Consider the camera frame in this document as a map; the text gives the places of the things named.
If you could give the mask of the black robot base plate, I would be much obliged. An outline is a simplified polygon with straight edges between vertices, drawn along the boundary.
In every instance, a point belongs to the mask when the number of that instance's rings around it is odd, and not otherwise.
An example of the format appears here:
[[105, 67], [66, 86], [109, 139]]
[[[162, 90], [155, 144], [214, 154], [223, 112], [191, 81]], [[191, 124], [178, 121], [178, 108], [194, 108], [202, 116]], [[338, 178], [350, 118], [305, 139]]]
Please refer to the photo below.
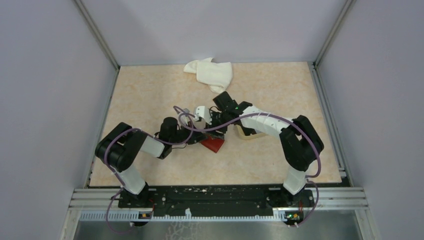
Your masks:
[[120, 209], [153, 208], [155, 217], [264, 217], [274, 208], [305, 211], [314, 206], [313, 192], [296, 195], [282, 184], [150, 186], [141, 197], [125, 190], [118, 197]]

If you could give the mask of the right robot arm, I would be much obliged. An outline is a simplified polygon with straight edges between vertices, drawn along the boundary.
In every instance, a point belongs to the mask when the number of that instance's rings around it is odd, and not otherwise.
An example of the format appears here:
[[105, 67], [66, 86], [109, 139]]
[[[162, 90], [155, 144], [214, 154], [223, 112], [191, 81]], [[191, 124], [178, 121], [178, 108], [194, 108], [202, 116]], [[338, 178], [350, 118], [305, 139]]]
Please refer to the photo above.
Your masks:
[[228, 125], [234, 124], [249, 134], [264, 133], [280, 140], [284, 157], [289, 164], [287, 177], [282, 186], [281, 199], [287, 206], [295, 206], [301, 200], [301, 191], [307, 182], [307, 170], [312, 162], [320, 157], [325, 148], [322, 139], [310, 120], [299, 115], [296, 118], [283, 118], [263, 111], [252, 103], [240, 103], [224, 91], [213, 99], [216, 111], [198, 106], [194, 112], [205, 120], [206, 129], [222, 136]]

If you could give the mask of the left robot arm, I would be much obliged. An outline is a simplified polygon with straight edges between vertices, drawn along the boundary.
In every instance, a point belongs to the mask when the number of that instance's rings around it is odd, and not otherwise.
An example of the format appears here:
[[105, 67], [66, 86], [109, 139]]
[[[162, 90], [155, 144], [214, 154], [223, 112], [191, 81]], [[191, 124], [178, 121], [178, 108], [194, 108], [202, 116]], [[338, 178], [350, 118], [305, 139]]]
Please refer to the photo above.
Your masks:
[[149, 203], [150, 193], [146, 190], [148, 184], [133, 166], [138, 153], [164, 159], [172, 152], [173, 146], [193, 145], [207, 139], [204, 133], [182, 127], [174, 117], [166, 117], [155, 136], [121, 122], [97, 144], [94, 154], [130, 194], [131, 202], [144, 207]]

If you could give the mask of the red leather card holder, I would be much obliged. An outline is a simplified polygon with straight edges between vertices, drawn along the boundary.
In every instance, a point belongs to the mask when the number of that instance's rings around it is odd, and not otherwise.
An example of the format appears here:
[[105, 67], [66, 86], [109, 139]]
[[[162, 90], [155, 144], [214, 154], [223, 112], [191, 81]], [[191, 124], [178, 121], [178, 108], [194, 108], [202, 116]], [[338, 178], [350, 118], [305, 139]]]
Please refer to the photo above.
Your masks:
[[203, 145], [205, 148], [211, 150], [214, 153], [218, 153], [224, 143], [224, 139], [212, 137], [210, 135], [207, 135], [206, 139], [200, 142], [201, 145]]

